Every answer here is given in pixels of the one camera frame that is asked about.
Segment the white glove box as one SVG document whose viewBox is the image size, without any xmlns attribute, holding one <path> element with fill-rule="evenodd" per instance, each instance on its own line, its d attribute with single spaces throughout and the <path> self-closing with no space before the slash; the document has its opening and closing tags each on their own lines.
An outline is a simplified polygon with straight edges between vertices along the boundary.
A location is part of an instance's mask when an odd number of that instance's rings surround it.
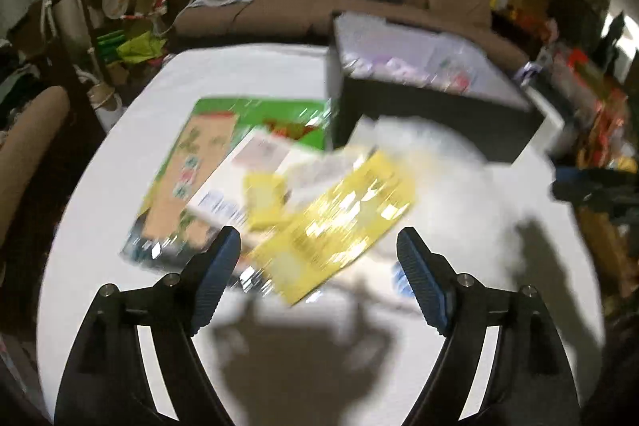
<svg viewBox="0 0 639 426">
<path fill-rule="evenodd" d="M 248 261 L 296 305 L 385 236 L 416 201 L 411 174 L 380 150 L 323 153 L 250 131 L 187 209 L 232 226 Z"/>
</svg>

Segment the green sushi kit package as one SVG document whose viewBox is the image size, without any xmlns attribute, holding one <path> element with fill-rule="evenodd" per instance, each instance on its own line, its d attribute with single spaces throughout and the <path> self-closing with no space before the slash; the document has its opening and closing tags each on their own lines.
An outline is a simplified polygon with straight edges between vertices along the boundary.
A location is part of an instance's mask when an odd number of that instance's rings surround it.
<svg viewBox="0 0 639 426">
<path fill-rule="evenodd" d="M 260 129 L 323 150 L 329 118 L 327 101 L 201 98 L 149 187 L 121 256 L 156 269 L 183 267 L 218 232 L 186 204 L 233 148 Z"/>
</svg>

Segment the black storage box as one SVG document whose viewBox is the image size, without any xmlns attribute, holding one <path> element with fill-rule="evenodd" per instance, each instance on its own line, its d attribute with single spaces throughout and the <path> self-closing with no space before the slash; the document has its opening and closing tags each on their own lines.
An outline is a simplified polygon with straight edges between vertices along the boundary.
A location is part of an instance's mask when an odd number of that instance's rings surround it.
<svg viewBox="0 0 639 426">
<path fill-rule="evenodd" d="M 333 146 L 362 117 L 423 119 L 464 136 L 487 160 L 511 163 L 543 123 L 513 75 L 457 35 L 341 11 L 329 42 Z"/>
</svg>

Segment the yellow snack packet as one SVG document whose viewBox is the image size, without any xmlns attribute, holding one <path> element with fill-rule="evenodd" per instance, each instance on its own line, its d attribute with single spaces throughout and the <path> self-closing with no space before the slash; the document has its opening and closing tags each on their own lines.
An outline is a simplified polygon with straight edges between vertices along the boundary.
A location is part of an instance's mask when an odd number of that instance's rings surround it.
<svg viewBox="0 0 639 426">
<path fill-rule="evenodd" d="M 296 305 L 386 235 L 416 199 L 414 175 L 377 151 L 252 250 L 249 261 Z"/>
</svg>

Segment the white appliance with remote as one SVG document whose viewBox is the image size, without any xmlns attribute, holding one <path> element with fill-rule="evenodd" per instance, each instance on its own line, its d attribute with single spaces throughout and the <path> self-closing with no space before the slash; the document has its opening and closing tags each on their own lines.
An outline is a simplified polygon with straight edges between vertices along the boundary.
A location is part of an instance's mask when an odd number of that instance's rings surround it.
<svg viewBox="0 0 639 426">
<path fill-rule="evenodd" d="M 578 124 L 570 101 L 552 85 L 549 70 L 529 61 L 514 80 L 543 116 L 533 144 L 549 156 L 569 150 L 577 139 Z"/>
</svg>

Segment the white plastic bag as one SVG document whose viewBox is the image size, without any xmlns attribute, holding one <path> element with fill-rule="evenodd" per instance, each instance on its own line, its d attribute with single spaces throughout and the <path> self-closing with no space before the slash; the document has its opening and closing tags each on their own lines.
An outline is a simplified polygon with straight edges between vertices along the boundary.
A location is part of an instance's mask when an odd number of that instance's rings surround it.
<svg viewBox="0 0 639 426">
<path fill-rule="evenodd" d="M 397 235 L 417 230 L 434 253 L 487 287 L 512 290 L 522 262 L 517 219 L 490 164 L 459 133 L 420 118 L 362 117 L 348 140 L 385 153 L 413 176 L 416 201 L 373 248 L 385 261 L 397 258 Z"/>
</svg>

